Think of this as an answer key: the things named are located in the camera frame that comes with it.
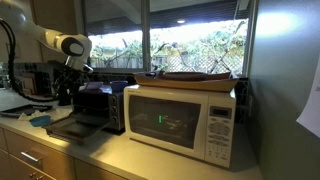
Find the cabinet door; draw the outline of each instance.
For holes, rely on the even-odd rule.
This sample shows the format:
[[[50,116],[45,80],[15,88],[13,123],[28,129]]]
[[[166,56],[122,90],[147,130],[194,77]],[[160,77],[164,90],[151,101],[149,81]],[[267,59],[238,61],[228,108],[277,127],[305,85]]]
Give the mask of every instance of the cabinet door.
[[[125,178],[109,171],[92,166],[80,160],[75,160],[77,180],[124,180]]]
[[[10,180],[12,179],[10,167],[9,154],[0,149],[0,179],[1,180]]]
[[[38,25],[60,31],[63,34],[78,34],[75,3],[73,0],[32,0],[34,18]],[[65,62],[67,55],[40,46],[44,62],[57,60]]]
[[[10,155],[14,179],[17,180],[54,180],[54,178],[38,171],[28,164]]]
[[[0,149],[3,149],[4,151],[8,151],[6,139],[4,138],[4,133],[2,128],[0,128]]]
[[[25,12],[26,18],[29,21],[33,21],[33,13],[31,3],[29,0],[12,0],[17,3]],[[14,22],[10,20],[5,21],[10,25]],[[40,54],[39,42],[36,39],[31,38],[27,34],[21,33],[20,29],[13,29],[16,38],[15,60],[14,62],[42,62]],[[0,26],[0,62],[8,61],[9,41],[7,34]]]
[[[13,132],[5,130],[4,133],[8,143],[8,152],[11,155],[54,178],[76,179],[74,161],[71,156]]]

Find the drawer handle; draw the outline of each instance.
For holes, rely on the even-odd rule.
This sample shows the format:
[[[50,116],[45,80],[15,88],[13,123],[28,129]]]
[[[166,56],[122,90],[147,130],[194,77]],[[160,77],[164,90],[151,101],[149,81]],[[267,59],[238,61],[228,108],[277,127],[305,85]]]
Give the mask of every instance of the drawer handle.
[[[30,177],[30,178],[33,178],[33,176],[35,176],[36,174],[37,174],[36,172],[31,173],[31,174],[29,174],[29,177]]]
[[[43,176],[37,177],[36,180],[43,179]]]
[[[31,159],[32,161],[35,161],[35,162],[40,162],[41,161],[41,158],[35,158],[33,156],[31,156],[30,154],[28,154],[28,152],[21,152],[21,154],[29,159]]]

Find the black toaster oven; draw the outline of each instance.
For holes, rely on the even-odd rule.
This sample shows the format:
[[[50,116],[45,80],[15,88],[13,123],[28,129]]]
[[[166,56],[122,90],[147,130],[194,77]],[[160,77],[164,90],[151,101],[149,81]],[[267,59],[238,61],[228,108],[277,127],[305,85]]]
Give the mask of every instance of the black toaster oven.
[[[82,90],[74,95],[72,107],[68,117],[44,127],[49,136],[83,144],[87,137],[100,130],[124,132],[123,92],[112,92],[108,85]]]

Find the microwave keypad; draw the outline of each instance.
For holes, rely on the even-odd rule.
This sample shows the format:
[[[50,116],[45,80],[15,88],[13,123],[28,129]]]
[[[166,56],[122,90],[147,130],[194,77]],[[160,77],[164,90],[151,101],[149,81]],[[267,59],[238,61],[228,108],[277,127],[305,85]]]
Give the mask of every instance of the microwave keypad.
[[[218,164],[229,164],[231,155],[231,135],[233,121],[228,118],[211,116],[207,126],[207,160]]]
[[[224,125],[224,123],[215,122],[209,125],[209,131],[214,134],[228,136],[230,133],[230,128]]]

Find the toaster oven knob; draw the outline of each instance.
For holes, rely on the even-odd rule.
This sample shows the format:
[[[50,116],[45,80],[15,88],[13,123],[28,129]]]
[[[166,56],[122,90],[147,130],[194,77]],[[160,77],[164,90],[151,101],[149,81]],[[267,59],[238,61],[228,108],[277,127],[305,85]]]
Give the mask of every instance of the toaster oven knob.
[[[113,120],[114,122],[117,122],[117,120],[118,120],[117,116],[112,116],[112,120]]]
[[[112,104],[116,104],[117,103],[117,99],[115,96],[112,96],[111,98]]]
[[[117,113],[117,108],[113,106],[113,107],[111,108],[111,111],[112,111],[112,113],[116,114],[116,113]]]

